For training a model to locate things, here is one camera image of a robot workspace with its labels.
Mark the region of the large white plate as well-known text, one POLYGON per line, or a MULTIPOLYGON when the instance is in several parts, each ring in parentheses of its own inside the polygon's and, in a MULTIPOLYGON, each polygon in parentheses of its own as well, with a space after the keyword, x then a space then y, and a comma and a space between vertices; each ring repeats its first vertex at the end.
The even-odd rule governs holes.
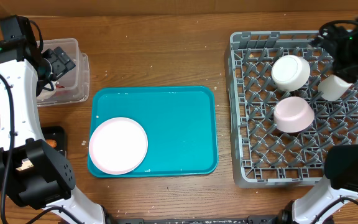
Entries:
POLYGON ((118 117, 100 124, 89 140, 89 156, 102 172, 121 175, 133 171, 148 151, 144 128, 130 118, 118 117))

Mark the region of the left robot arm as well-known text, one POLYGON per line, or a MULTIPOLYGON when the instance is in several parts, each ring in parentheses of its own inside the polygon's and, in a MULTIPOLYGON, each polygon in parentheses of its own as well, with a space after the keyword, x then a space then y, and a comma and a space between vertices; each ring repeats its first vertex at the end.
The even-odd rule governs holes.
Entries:
POLYGON ((37 97, 75 68, 60 47, 44 49, 38 25, 22 16, 0 20, 1 206, 11 199, 68 223, 111 223, 106 209, 77 186, 69 160, 42 133, 37 97))

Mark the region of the white napkin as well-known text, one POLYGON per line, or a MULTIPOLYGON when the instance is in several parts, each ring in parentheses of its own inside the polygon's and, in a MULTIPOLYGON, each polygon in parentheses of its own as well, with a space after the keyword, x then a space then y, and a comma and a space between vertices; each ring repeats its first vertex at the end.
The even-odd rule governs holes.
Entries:
POLYGON ((40 101, 47 100, 47 99, 51 98, 55 94, 55 92, 56 92, 56 90, 53 90, 53 91, 42 90, 42 92, 37 97, 37 99, 40 101))

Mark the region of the white cup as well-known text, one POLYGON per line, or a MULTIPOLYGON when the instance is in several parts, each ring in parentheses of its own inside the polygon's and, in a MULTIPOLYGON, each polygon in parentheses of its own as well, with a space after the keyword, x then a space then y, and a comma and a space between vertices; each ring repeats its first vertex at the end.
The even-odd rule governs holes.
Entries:
POLYGON ((323 99, 327 101, 335 101, 340 99, 351 85, 351 83, 348 83, 335 75, 330 75, 318 85, 318 91, 323 93, 321 95, 323 99))

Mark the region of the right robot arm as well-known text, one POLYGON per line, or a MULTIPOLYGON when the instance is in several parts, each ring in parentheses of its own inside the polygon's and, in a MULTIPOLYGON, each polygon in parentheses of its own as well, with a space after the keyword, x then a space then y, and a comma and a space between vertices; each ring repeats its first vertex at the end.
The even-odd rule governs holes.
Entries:
MULTIPOLYGON (((357 81, 358 19, 323 24, 310 45, 332 56, 335 75, 350 83, 357 81)), ((272 223, 332 223, 333 213, 348 202, 358 205, 358 137, 355 144, 333 146, 324 162, 324 176, 272 223)))

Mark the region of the orange carrot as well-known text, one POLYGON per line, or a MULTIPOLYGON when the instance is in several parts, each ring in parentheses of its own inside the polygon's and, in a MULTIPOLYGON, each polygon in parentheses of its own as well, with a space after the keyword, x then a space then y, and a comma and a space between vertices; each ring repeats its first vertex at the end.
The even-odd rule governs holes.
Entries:
POLYGON ((57 142, 56 142, 56 140, 54 140, 54 139, 47 139, 47 140, 46 140, 46 143, 47 143, 49 146, 51 146, 52 148, 56 148, 56 147, 57 147, 57 142))

